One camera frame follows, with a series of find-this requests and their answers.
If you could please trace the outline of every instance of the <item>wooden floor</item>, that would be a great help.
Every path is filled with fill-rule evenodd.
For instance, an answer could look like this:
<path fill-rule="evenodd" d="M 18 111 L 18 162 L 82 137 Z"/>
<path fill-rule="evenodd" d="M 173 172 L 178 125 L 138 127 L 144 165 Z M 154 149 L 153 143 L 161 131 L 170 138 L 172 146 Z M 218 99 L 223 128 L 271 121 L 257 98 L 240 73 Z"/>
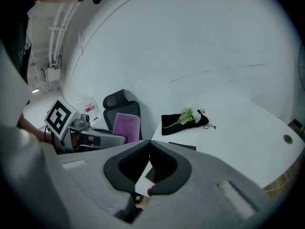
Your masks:
<path fill-rule="evenodd" d="M 300 130 L 293 124 L 288 125 L 298 135 L 301 134 Z M 267 193 L 270 199 L 276 199 L 280 195 L 288 192 L 294 185 L 298 178 L 300 168 L 305 160 L 305 151 L 301 153 L 298 159 L 284 172 L 278 179 L 264 187 L 264 191 Z"/>

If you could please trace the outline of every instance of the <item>white flower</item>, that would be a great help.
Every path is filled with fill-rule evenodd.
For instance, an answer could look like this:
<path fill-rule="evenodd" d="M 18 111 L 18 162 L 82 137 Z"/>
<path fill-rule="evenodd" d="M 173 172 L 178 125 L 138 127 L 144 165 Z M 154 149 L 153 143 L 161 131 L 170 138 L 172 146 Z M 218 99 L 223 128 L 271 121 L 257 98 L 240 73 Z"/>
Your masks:
<path fill-rule="evenodd" d="M 195 120 L 195 123 L 198 123 L 201 119 L 201 114 L 198 112 L 196 108 L 191 108 L 193 119 Z"/>

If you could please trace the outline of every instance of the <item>purple towel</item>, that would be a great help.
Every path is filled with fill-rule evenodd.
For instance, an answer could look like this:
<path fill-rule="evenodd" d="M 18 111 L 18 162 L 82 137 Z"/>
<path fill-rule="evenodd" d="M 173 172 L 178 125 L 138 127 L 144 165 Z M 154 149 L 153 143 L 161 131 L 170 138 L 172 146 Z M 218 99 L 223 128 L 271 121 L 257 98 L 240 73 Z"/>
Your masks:
<path fill-rule="evenodd" d="M 133 114 L 117 113 L 114 120 L 113 134 L 127 137 L 127 143 L 139 141 L 140 118 Z"/>

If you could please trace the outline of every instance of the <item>white curved wall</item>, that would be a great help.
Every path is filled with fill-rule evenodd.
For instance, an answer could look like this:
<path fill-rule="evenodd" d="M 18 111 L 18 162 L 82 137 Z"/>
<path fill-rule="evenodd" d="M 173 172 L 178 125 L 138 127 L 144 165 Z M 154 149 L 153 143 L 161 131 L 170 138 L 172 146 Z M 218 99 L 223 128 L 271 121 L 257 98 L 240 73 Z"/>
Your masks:
<path fill-rule="evenodd" d="M 102 110 L 104 97 L 124 88 L 140 102 L 144 138 L 162 114 L 186 105 L 252 100 L 286 123 L 303 118 L 295 111 L 304 97 L 301 40 L 276 0 L 106 0 L 89 19 L 93 6 L 84 4 L 86 19 L 66 40 L 61 81 L 69 102 L 87 93 Z"/>

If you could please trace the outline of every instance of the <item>red label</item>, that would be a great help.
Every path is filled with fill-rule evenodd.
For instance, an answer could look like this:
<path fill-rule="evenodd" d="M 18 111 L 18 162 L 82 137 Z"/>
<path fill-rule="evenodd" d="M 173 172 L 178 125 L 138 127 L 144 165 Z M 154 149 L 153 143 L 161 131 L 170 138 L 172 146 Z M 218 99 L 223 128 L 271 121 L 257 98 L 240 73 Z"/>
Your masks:
<path fill-rule="evenodd" d="M 89 107 L 89 108 L 86 108 L 85 110 L 86 110 L 86 112 L 89 112 L 89 111 L 92 110 L 92 109 L 94 109 L 94 105 L 92 105 L 92 106 Z"/>

